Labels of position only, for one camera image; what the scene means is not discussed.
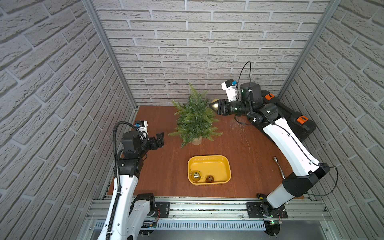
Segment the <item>matte gold ball ornament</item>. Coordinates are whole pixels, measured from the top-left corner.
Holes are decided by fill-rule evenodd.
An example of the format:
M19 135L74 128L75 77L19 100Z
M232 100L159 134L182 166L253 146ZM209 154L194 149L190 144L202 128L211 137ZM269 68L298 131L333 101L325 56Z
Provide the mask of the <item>matte gold ball ornament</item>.
M213 100L213 101L209 104L209 107L210 107L210 109L212 109L215 113L217 113L218 110L220 109L220 100L219 100L219 99L215 99L215 100Z

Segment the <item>amber brown ball ornament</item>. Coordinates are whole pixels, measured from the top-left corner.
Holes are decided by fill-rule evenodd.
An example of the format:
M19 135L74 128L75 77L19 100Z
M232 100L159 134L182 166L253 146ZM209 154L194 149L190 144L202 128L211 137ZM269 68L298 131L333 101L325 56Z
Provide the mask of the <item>amber brown ball ornament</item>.
M214 182L215 182L215 178L213 176L206 177L206 183L214 183Z

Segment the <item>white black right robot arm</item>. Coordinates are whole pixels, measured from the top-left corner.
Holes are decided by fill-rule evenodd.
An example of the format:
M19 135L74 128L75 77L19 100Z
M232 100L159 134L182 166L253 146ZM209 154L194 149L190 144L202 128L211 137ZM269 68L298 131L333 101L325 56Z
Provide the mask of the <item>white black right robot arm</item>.
M222 83L222 89L228 98L213 101L210 108L221 116L246 116L249 125L264 132L276 144L293 170L270 194L258 194L262 212L270 217L273 210L305 194L331 170L331 166L317 160L302 143L317 126L256 83L240 85L227 80Z

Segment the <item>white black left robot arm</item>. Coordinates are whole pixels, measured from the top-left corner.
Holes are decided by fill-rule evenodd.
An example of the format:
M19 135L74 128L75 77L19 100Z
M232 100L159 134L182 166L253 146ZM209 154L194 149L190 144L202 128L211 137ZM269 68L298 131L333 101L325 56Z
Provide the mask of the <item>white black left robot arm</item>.
M136 240L145 218L157 211L154 194L139 194L133 199L144 157L148 151L164 146L164 133L144 140L146 134L138 131L124 133L123 148L116 152L115 188L105 225L99 240Z

